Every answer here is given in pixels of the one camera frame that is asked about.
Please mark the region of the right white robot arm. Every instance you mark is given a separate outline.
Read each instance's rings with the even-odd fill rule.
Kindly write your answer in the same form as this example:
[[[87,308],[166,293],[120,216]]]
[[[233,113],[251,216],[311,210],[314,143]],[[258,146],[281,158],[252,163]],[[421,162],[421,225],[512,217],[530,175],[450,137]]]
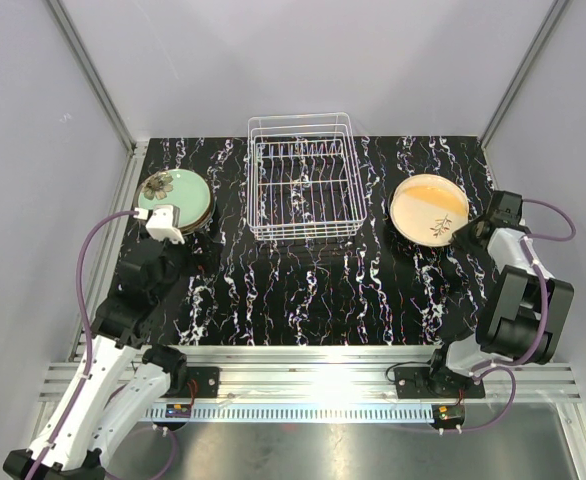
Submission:
[[[535,204],[559,214],[564,237],[532,232],[523,206]],[[574,298],[574,287],[557,279],[534,250],[535,240],[568,242],[577,229],[560,208],[521,195],[496,191],[476,219],[453,234],[453,244],[492,259],[499,278],[478,314],[475,333],[434,351],[425,384],[438,397],[466,391],[497,367],[543,365],[553,357]]]

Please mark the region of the orange cream leaf plate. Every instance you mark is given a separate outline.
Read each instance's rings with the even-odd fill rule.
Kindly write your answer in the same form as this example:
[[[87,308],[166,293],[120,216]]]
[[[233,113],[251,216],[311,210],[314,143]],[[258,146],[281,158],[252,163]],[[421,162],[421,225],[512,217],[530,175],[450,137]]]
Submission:
[[[452,181],[419,174],[402,181],[389,204],[395,229],[409,241],[427,247],[444,247],[453,233],[469,222],[469,201]]]

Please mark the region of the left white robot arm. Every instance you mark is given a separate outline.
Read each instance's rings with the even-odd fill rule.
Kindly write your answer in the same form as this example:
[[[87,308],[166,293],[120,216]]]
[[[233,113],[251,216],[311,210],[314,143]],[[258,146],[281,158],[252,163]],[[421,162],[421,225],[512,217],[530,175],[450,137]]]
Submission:
[[[198,396],[214,398],[220,370],[188,365],[175,347],[150,344],[158,307],[187,278],[217,272],[221,245],[203,234],[183,244],[146,238],[124,255],[96,310],[76,374],[30,446],[8,453],[12,479],[104,479],[116,450],[163,397],[184,398],[190,417]]]

